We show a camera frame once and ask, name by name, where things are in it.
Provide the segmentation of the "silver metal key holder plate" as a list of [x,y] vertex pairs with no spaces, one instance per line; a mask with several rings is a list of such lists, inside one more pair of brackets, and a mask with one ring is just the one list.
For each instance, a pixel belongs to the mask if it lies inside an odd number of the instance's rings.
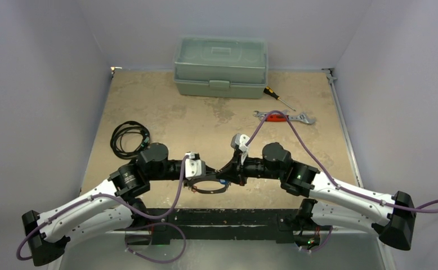
[[193,179],[187,181],[185,186],[192,192],[204,195],[222,194],[229,189],[228,186],[220,184],[219,179]]

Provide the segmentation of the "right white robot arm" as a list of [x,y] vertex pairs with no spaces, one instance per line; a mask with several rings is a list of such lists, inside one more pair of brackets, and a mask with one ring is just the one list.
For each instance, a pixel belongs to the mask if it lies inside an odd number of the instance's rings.
[[303,197],[293,219],[303,230],[351,228],[375,235],[392,248],[411,249],[416,214],[409,211],[410,195],[369,191],[328,178],[318,168],[293,160],[277,142],[264,146],[261,158],[248,157],[236,148],[216,177],[240,186],[248,178],[279,180],[287,193]]

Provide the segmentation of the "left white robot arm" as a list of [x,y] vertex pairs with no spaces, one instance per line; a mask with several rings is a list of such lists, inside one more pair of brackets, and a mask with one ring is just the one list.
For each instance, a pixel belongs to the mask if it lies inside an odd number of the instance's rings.
[[170,160],[168,155],[166,145],[153,143],[80,197],[50,211],[23,214],[25,238],[17,248],[17,259],[45,266],[62,257],[68,245],[88,236],[163,223],[178,198],[164,213],[149,214],[138,197],[150,191],[151,181],[178,180],[181,190],[184,184],[209,180],[216,172],[198,153],[187,152],[181,160]]

